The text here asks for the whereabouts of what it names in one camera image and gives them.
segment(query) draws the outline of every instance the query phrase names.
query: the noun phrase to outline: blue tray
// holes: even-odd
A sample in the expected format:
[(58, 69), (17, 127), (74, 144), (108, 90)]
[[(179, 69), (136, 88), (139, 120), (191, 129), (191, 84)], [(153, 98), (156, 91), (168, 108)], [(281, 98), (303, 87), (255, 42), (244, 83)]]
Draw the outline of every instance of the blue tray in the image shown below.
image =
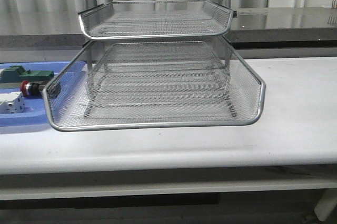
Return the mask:
[[(58, 74), (69, 62), (33, 62), (0, 64), (0, 69), (22, 65), (26, 70), (52, 70)], [(0, 89), (0, 93), (20, 91), (19, 88)], [(25, 110), (17, 114), (0, 114), (0, 127), (47, 123), (46, 110), (42, 97), (25, 97)]]

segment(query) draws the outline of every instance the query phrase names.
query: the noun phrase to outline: wire mesh tray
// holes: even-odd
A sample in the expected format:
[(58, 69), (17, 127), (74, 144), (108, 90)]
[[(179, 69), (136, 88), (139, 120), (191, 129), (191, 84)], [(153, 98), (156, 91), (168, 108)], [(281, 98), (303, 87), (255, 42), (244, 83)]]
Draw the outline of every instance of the wire mesh tray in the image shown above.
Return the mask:
[(264, 92), (263, 80), (213, 36), (91, 41), (44, 100), (61, 131), (224, 126), (254, 123)]
[(90, 39), (219, 35), (228, 31), (233, 11), (205, 1), (110, 2), (80, 13)]

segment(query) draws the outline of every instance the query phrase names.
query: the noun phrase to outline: green component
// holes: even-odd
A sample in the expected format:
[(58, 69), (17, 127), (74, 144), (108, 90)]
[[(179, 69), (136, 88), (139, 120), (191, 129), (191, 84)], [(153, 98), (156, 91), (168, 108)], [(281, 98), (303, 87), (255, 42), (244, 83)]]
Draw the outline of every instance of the green component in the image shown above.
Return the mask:
[(21, 65), (14, 65), (0, 73), (0, 83), (15, 83), (28, 80), (38, 82), (51, 80), (54, 77), (52, 70), (25, 70)]

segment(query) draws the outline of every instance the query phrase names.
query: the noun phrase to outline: white table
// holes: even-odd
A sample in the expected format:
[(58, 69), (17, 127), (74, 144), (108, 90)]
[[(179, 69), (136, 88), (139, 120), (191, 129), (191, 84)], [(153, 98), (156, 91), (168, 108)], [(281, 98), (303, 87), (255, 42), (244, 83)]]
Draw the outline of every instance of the white table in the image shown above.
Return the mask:
[(0, 200), (330, 188), (315, 208), (325, 220), (337, 168), (310, 165), (337, 164), (337, 57), (248, 62), (267, 85), (253, 125), (0, 128)]
[(248, 62), (267, 86), (253, 125), (0, 128), (0, 174), (337, 163), (337, 57)]

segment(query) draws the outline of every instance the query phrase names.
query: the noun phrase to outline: metal tray support leg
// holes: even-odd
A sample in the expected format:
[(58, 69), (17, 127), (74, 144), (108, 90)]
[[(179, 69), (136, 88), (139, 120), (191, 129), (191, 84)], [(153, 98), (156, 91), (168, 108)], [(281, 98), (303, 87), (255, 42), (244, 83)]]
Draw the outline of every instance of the metal tray support leg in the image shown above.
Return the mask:
[(337, 206), (337, 188), (327, 189), (314, 211), (320, 221), (326, 221), (333, 209)]

